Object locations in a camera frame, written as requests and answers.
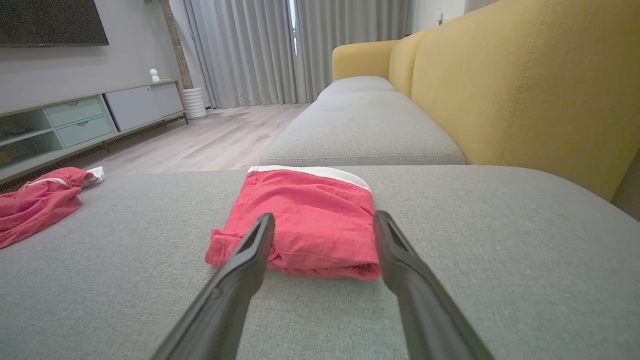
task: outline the tv cabinet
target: tv cabinet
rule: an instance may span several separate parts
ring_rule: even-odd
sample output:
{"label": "tv cabinet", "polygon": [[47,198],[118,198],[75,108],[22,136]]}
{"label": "tv cabinet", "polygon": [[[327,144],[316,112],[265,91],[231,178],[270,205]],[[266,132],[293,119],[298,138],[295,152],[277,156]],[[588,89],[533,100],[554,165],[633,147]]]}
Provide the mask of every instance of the tv cabinet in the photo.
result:
{"label": "tv cabinet", "polygon": [[0,185],[183,114],[172,80],[0,113]]}

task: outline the folded red cloth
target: folded red cloth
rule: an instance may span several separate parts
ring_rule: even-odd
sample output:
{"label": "folded red cloth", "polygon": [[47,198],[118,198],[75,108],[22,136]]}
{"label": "folded red cloth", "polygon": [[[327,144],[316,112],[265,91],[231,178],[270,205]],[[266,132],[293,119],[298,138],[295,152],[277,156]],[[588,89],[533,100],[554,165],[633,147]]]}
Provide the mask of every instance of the folded red cloth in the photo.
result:
{"label": "folded red cloth", "polygon": [[260,214],[276,229],[269,267],[291,275],[380,276],[373,199],[359,177],[325,167],[252,167],[224,229],[214,229],[207,263],[220,266]]}
{"label": "folded red cloth", "polygon": [[80,207],[77,195],[93,174],[60,168],[0,195],[0,249],[59,222]]}

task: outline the black television screen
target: black television screen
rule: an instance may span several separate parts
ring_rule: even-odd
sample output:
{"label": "black television screen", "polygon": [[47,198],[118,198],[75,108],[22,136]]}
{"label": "black television screen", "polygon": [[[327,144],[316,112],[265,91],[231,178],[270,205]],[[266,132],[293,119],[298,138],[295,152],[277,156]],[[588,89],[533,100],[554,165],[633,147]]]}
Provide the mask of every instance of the black television screen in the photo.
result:
{"label": "black television screen", "polygon": [[109,45],[93,0],[0,0],[0,46]]}

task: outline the white plant pot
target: white plant pot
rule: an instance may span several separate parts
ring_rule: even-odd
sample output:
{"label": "white plant pot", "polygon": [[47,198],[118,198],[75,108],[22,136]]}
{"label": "white plant pot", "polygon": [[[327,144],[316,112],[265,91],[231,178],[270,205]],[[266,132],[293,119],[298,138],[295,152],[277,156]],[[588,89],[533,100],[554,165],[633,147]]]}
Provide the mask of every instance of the white plant pot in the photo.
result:
{"label": "white plant pot", "polygon": [[207,116],[202,99],[202,88],[184,89],[184,100],[187,102],[185,109],[187,119],[200,119]]}

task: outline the white cabinet door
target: white cabinet door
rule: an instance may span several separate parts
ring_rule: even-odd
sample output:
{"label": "white cabinet door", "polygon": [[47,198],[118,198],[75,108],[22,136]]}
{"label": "white cabinet door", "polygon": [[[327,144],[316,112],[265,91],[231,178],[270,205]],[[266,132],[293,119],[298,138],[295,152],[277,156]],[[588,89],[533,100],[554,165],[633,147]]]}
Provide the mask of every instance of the white cabinet door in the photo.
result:
{"label": "white cabinet door", "polygon": [[105,96],[120,131],[160,119],[151,86],[110,92]]}
{"label": "white cabinet door", "polygon": [[175,83],[167,83],[151,86],[156,119],[182,111],[182,101]]}

